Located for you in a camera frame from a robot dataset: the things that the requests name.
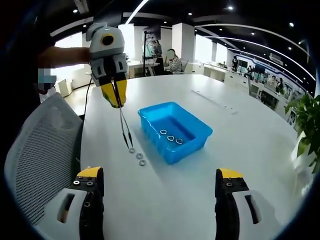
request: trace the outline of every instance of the office chair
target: office chair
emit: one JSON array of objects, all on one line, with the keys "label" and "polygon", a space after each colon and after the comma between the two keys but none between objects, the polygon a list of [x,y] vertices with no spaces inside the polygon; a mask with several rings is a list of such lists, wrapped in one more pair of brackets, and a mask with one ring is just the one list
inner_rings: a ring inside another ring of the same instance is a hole
[{"label": "office chair", "polygon": [[257,88],[256,86],[251,86],[251,80],[249,75],[246,76],[246,81],[248,83],[249,95],[256,99],[259,88]]},{"label": "office chair", "polygon": [[187,60],[187,61],[185,62],[185,61],[183,61],[183,60],[181,59],[181,63],[182,63],[181,71],[174,71],[173,74],[175,74],[175,75],[185,74],[186,67],[187,67],[189,61]]},{"label": "office chair", "polygon": [[6,156],[7,186],[36,228],[45,205],[70,186],[80,171],[82,126],[83,121],[55,93],[26,119]]}]

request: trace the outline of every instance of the tweezers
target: tweezers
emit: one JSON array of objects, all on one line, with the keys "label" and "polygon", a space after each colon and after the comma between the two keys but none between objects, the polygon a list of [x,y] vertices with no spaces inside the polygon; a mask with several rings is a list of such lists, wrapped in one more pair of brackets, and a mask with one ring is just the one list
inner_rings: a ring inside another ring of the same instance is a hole
[{"label": "tweezers", "polygon": [[129,140],[130,140],[130,143],[131,143],[131,147],[133,148],[134,145],[133,145],[133,142],[132,142],[131,133],[130,133],[126,118],[124,116],[124,113],[122,112],[122,109],[121,109],[123,106],[121,104],[121,99],[120,99],[119,90],[118,90],[118,86],[117,86],[116,81],[114,80],[113,82],[111,82],[111,85],[112,85],[112,88],[113,88],[113,91],[114,91],[115,99],[116,99],[116,101],[118,103],[119,110],[120,110],[120,122],[121,122],[121,129],[122,129],[123,139],[125,141],[125,144],[126,144],[127,148],[129,149],[129,144],[128,144],[128,141],[127,141],[127,138],[126,138],[126,135],[125,135],[125,130],[124,130],[124,123],[125,123],[126,129],[127,129],[127,134],[128,134],[128,137],[129,137]]}]

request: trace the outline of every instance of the window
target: window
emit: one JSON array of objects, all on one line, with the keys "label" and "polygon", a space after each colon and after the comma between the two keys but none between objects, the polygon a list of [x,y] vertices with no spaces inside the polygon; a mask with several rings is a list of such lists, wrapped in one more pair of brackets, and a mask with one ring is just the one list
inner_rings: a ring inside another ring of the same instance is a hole
[{"label": "window", "polygon": [[216,44],[216,56],[215,56],[215,62],[216,63],[224,63],[227,62],[227,55],[228,55],[228,49],[217,43]]},{"label": "window", "polygon": [[[67,36],[59,41],[57,41],[54,45],[59,48],[80,48],[82,47],[82,33],[78,32],[71,36]],[[51,75],[56,76],[57,79],[65,79],[69,77],[74,71],[83,69],[85,67],[84,64],[77,64],[74,66],[64,66],[51,69]]]},{"label": "window", "polygon": [[124,38],[124,52],[130,59],[135,57],[135,27],[133,24],[119,25]]},{"label": "window", "polygon": [[195,36],[195,60],[199,62],[211,62],[212,61],[212,41],[204,36]]}]

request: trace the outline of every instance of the floor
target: floor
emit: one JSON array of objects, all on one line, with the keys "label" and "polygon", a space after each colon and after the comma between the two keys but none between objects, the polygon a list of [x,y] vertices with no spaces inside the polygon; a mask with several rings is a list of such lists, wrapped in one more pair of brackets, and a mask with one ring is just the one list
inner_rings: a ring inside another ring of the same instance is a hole
[{"label": "floor", "polygon": [[[95,84],[92,83],[89,87],[88,100],[91,96],[92,88],[94,86]],[[73,90],[69,96],[66,96],[64,98],[78,116],[83,115],[85,113],[87,90],[88,86],[79,87]]]}]

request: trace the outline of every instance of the desk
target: desk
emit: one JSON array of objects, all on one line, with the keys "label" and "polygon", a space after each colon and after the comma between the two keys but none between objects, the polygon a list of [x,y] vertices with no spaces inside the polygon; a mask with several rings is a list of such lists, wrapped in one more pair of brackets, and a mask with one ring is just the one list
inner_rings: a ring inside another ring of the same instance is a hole
[{"label": "desk", "polygon": [[[153,67],[157,66],[159,63],[156,63],[156,59],[154,61],[146,61],[145,67],[149,69],[149,72],[151,76],[154,76],[154,70]],[[135,77],[135,70],[136,69],[142,69],[144,67],[144,63],[140,61],[130,61],[128,62],[128,68],[129,68],[129,76],[130,78]]]},{"label": "desk", "polygon": [[[224,83],[228,86],[232,86],[235,89],[240,90],[243,93],[249,94],[248,79],[244,76],[240,76],[234,72],[227,72],[225,74]],[[288,100],[283,96],[276,94],[274,91],[265,87],[264,84],[251,81],[251,86],[258,88],[257,92],[266,92],[276,99],[277,104],[275,105],[274,111],[279,114],[285,121],[288,120],[288,115],[286,115],[285,107],[288,105]]]},{"label": "desk", "polygon": [[226,77],[226,73],[230,72],[227,68],[211,65],[208,63],[203,63],[204,73],[203,75],[210,77],[212,79],[219,80],[223,82]]},{"label": "desk", "polygon": [[[174,165],[166,165],[149,143],[137,114],[141,108],[169,101],[214,131],[203,149]],[[92,90],[81,167],[103,167],[105,239],[215,239],[217,168],[242,173],[249,188],[260,191],[275,208],[281,224],[295,214],[301,196],[298,189],[294,194],[290,154],[297,133],[248,94],[198,74],[134,78],[127,82],[123,113],[134,148],[146,160],[143,167],[126,147],[119,109],[110,106],[99,87]]]}]

